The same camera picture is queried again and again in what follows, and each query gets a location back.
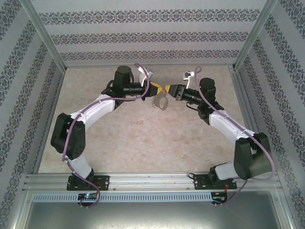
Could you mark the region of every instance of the wall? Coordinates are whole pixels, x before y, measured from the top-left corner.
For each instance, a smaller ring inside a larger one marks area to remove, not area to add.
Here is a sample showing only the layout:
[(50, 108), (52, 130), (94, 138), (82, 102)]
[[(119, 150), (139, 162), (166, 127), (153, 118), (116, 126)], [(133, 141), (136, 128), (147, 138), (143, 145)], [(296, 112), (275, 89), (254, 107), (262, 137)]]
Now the wall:
[(17, 0), (0, 0), (0, 229), (33, 172), (62, 72)]
[(239, 69), (255, 123), (274, 150), (297, 228), (305, 228), (304, 0), (280, 0)]
[(232, 64), (266, 0), (33, 0), (67, 66)]

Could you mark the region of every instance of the gray metal surface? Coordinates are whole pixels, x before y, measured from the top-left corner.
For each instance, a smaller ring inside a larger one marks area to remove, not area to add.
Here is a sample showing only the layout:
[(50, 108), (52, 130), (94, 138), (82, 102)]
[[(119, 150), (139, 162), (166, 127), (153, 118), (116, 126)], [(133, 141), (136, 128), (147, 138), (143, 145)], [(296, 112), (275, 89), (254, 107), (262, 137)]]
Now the gray metal surface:
[(270, 192), (242, 192), (228, 206), (207, 202), (32, 203), (27, 229), (276, 229), (281, 228)]
[[(78, 193), (38, 193), (33, 203), (77, 202)], [(212, 201), (210, 192), (179, 192), (179, 193), (101, 193), (102, 203), (140, 203), (140, 202), (199, 202)]]

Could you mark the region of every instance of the damask pattern border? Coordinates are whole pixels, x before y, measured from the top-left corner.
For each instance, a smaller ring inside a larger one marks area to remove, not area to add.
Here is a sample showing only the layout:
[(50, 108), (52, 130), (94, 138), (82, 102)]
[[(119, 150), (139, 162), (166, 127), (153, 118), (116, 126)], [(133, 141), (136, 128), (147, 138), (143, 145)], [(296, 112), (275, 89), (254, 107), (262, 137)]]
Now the damask pattern border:
[(305, 39), (305, 7), (300, 0), (280, 0), (281, 5), (290, 16), (295, 27), (299, 30), (302, 38)]
[(132, 32), (51, 35), (56, 45), (136, 42), (244, 42), (248, 32)]
[(9, 60), (6, 62), (6, 65), (3, 68), (0, 76), (0, 106), (2, 106), (2, 101), (5, 99), (5, 95), (10, 89), (12, 80), (15, 78), (15, 74), (20, 67), (21, 61), (23, 60), (26, 51), (36, 33), (36, 29), (32, 22), (26, 24), (25, 28), (22, 31), (21, 36), (14, 47), (14, 50), (9, 56)]
[(65, 76), (65, 71), (64, 72), (61, 72), (61, 76), (58, 80), (58, 84), (56, 86), (56, 90), (55, 90), (55, 93), (54, 93), (54, 98), (53, 98), (53, 101), (52, 101), (52, 105), (50, 107), (50, 111), (49, 111), (49, 114), (48, 114), (48, 118), (47, 118), (47, 121), (46, 121), (46, 125), (44, 126), (44, 130), (43, 130), (43, 134), (41, 136), (41, 140), (40, 140), (40, 144), (39, 144), (39, 147), (38, 147), (38, 150), (37, 150), (37, 153), (36, 153), (36, 156), (35, 156), (35, 161), (34, 161), (34, 164), (33, 164), (33, 168), (32, 168), (32, 172), (31, 173), (34, 173), (34, 169), (36, 167), (36, 164), (37, 164), (37, 160), (38, 160), (38, 156), (39, 156), (39, 153), (41, 151), (41, 147), (42, 147), (42, 143), (43, 143), (43, 140), (44, 140), (44, 136), (45, 134), (48, 134), (49, 132), (47, 131), (47, 127), (48, 127), (48, 123), (49, 123), (49, 118), (51, 117), (51, 113), (52, 113), (52, 108), (53, 106), (55, 105), (56, 106), (56, 96), (57, 96), (57, 91), (60, 87), (60, 84), (62, 83), (62, 80), (61, 78), (63, 78)]
[(304, 70), (299, 61), (295, 57), (292, 49), (288, 45), (288, 41), (285, 39), (283, 32), (281, 32), (279, 26), (276, 24), (274, 17), (270, 16), (265, 25), (267, 33), (269, 34), (273, 44), (277, 50), (277, 53), (280, 55), (287, 72), (292, 78), (292, 82), (297, 89), (299, 95), (301, 95), (301, 100), (303, 100), (303, 105), (305, 105), (305, 77)]
[(259, 9), (210, 10), (119, 10), (40, 13), (45, 25), (128, 23), (128, 22), (182, 22), (182, 21), (255, 21)]
[(302, 136), (299, 123), (296, 122), (295, 114), (291, 111), (289, 101), (286, 99), (286, 95), (282, 89), (280, 81), (278, 80), (275, 71), (273, 70), (272, 64), (264, 50), (261, 41), (257, 39), (253, 44), (253, 49), (256, 52), (261, 67), (266, 75), (266, 79), (269, 82), (269, 86), (277, 101), (278, 108), (281, 112), (288, 133), (293, 140), (296, 152), (299, 154), (299, 158), (302, 161), (302, 165), (305, 167), (305, 137)]
[(287, 159), (287, 154), (281, 142), (281, 137), (276, 129), (275, 122), (270, 113), (270, 108), (267, 104), (266, 98), (259, 84), (255, 69), (251, 63), (249, 56), (246, 57), (244, 61), (244, 66), (247, 70), (248, 77), (250, 79), (252, 88), (254, 90), (254, 95), (261, 109), (264, 122), (266, 124), (266, 128), (268, 129), (268, 133), (271, 138), (271, 143), (273, 145), (274, 151), (279, 161), (279, 165), (283, 171), (284, 179), (287, 183), (287, 187), (289, 188), (289, 193), (292, 197), (292, 201), (295, 203), (295, 209), (297, 211), (297, 215), (300, 218), (301, 225), (305, 227), (305, 212), (304, 212), (305, 203), (303, 197), (301, 197), (301, 189), (298, 188), (298, 183), (295, 181), (293, 168), (291, 166), (290, 161)]
[(5, 36), (11, 23), (15, 19), (17, 13), (21, 9), (21, 4), (18, 0), (7, 0), (0, 10), (0, 41)]
[(64, 61), (236, 58), (239, 50), (152, 50), (111, 52), (62, 52)]
[(9, 123), (6, 125), (6, 129), (3, 132), (3, 136), (1, 137), (0, 143), (0, 172), (2, 172), (2, 167), (5, 164), (6, 157), (8, 152), (10, 151), (10, 146), (12, 144), (13, 139), (15, 138), (15, 134), (19, 127), (21, 118), (25, 111), (25, 108), (28, 104), (30, 95), (34, 88), (36, 79), (41, 70), (41, 66), (43, 61), (47, 55), (47, 47), (44, 43), (42, 43), (37, 51), (35, 59), (33, 61), (32, 67), (27, 75), (27, 78), (22, 86), (22, 90), (18, 96), (18, 100), (16, 105), (13, 108), (13, 112), (11, 113), (11, 117), (9, 118)]
[(0, 228), (5, 228), (6, 223), (8, 222), (9, 215), (11, 212), (11, 207), (13, 206), (13, 201), (16, 197), (16, 192), (18, 190), (18, 186), (20, 184), (20, 178), (26, 166), (26, 161), (28, 159), (28, 153), (31, 149), (31, 144), (35, 137), (36, 129), (38, 127), (39, 120), (42, 115), (43, 107), (47, 100), (47, 95), (49, 93), (49, 89), (52, 84), (52, 80), (54, 78), (54, 73), (57, 69), (57, 65), (54, 60), (52, 60), (50, 67), (48, 69), (48, 73), (46, 75), (46, 79), (41, 88), (41, 92), (39, 98), (36, 102), (34, 114), (30, 120), (30, 124), (28, 126), (28, 130), (26, 132), (26, 136), (24, 137), (24, 141), (22, 143), (22, 147), (18, 154), (18, 159), (14, 166), (14, 172), (11, 175), (11, 179), (9, 181), (9, 186), (7, 187), (7, 192), (4, 195), (4, 201), (1, 203), (0, 209)]

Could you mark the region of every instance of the enclosure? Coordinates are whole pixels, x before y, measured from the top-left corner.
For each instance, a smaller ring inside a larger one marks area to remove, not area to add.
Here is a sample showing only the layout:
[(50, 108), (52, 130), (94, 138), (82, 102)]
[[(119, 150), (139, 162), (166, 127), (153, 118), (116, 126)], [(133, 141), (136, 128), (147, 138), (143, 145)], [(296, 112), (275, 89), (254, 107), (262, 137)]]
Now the enclosure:
[[(304, 0), (0, 6), (0, 228), (305, 228)], [(50, 144), (56, 119), (94, 101), (120, 65), (137, 82), (136, 62), (168, 106), (155, 96), (124, 102), (86, 131), (83, 154), (109, 180), (95, 211), (79, 209), (86, 192), (66, 190), (71, 170)], [(268, 136), (276, 168), (219, 208), (209, 202), (223, 190), (198, 190), (188, 175), (233, 161), (234, 144), (164, 90), (198, 65), (225, 111)]]

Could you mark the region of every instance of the beige floor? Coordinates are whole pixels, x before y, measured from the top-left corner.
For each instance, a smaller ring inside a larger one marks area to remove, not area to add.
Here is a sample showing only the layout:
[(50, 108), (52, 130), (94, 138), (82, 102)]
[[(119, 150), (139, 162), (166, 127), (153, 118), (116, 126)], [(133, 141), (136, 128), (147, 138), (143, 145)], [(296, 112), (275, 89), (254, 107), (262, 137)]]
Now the beige floor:
[[(153, 66), (153, 81), (185, 84), (182, 73), (194, 66)], [(70, 114), (93, 101), (113, 79), (116, 68), (68, 69), (57, 103), (40, 173), (70, 172), (61, 155), (50, 145), (58, 114)], [(138, 71), (133, 74), (138, 78)], [(200, 78), (215, 80), (216, 99), (236, 121), (244, 124), (227, 66), (205, 66)], [(202, 121), (185, 102), (169, 95), (165, 111), (146, 101), (123, 103), (98, 120), (86, 133), (84, 154), (95, 172), (208, 171), (232, 161), (234, 146)]]

